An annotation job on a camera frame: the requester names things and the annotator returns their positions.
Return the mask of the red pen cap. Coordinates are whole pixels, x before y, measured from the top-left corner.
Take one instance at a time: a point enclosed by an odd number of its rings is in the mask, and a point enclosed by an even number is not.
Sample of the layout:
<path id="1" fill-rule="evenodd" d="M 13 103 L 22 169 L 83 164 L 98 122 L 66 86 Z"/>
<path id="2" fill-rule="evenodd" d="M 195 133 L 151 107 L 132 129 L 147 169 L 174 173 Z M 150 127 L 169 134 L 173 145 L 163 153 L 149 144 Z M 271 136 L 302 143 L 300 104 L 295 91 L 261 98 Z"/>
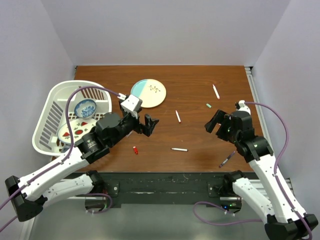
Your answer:
<path id="1" fill-rule="evenodd" d="M 132 148 L 133 148 L 134 153 L 135 153 L 136 155 L 138 155 L 139 153 L 138 153 L 138 149 L 136 148 L 136 146 L 133 146 Z"/>

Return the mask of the red marker pen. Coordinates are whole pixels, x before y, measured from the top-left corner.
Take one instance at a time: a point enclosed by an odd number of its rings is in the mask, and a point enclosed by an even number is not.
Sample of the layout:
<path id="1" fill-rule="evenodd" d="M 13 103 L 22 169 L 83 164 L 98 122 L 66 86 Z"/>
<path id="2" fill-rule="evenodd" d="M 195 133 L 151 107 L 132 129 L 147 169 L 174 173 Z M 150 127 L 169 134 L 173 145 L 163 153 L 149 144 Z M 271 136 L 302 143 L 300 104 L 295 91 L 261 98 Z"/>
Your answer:
<path id="1" fill-rule="evenodd" d="M 178 113 L 178 111 L 177 111 L 177 110 L 175 110 L 175 114 L 176 114 L 176 117 L 177 117 L 178 123 L 180 124 L 182 121 L 181 121 L 180 115 L 179 115 L 179 113 Z"/>

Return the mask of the grey silver pen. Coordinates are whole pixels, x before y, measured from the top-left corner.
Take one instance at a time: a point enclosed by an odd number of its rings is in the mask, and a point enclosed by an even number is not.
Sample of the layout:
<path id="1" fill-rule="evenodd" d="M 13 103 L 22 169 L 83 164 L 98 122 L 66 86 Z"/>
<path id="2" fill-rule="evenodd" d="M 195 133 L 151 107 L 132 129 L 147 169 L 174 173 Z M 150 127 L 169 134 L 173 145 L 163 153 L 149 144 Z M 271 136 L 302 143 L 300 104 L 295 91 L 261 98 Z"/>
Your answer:
<path id="1" fill-rule="evenodd" d="M 173 150 L 173 151 L 179 151 L 179 152 L 188 152 L 188 151 L 189 151 L 189 150 L 186 149 L 186 148 L 176 148 L 176 147 L 171 148 L 171 150 Z"/>

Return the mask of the purple pen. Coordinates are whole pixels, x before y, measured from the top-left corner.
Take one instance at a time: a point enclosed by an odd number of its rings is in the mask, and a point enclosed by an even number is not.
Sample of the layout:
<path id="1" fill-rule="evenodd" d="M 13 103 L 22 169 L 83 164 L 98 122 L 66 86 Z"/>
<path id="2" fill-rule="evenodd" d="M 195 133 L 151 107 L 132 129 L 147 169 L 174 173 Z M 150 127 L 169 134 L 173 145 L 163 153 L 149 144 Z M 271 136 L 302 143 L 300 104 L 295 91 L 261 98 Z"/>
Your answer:
<path id="1" fill-rule="evenodd" d="M 236 151 L 233 151 L 220 165 L 219 168 L 222 168 L 234 155 Z"/>

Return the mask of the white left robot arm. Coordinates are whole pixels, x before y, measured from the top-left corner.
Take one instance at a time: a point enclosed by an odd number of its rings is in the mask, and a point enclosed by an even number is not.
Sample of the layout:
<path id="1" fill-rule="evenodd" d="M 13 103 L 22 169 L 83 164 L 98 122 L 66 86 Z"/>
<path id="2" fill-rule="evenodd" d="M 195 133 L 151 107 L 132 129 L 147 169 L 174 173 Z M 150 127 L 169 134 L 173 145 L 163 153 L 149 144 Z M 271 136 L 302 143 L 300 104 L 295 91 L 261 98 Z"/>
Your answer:
<path id="1" fill-rule="evenodd" d="M 99 196 L 104 190 L 104 181 L 95 171 L 78 178 L 63 181 L 73 172 L 84 168 L 110 153 L 118 142 L 131 132 L 149 137 L 159 122 L 145 114 L 145 123 L 131 113 L 109 112 L 96 121 L 69 150 L 54 161 L 23 177 L 10 176 L 5 180 L 8 201 L 19 222 L 28 221 L 42 210 L 60 200 L 77 196 Z"/>

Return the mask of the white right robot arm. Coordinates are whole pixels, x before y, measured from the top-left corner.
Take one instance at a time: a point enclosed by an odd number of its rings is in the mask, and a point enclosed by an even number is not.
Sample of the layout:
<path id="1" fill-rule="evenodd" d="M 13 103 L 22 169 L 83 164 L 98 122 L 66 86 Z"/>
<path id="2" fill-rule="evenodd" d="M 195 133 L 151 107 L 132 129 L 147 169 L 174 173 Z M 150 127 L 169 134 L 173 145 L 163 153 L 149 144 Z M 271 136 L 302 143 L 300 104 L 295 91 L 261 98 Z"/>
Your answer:
<path id="1" fill-rule="evenodd" d="M 205 130 L 211 133 L 217 124 L 220 125 L 217 137 L 234 144 L 260 180 L 265 194 L 252 186 L 239 170 L 225 175 L 223 192 L 230 197 L 241 197 L 254 210 L 270 240 L 311 237 L 319 222 L 298 203 L 280 171 L 275 170 L 274 152 L 263 136 L 255 134 L 250 111 L 226 113 L 219 109 L 205 124 Z"/>

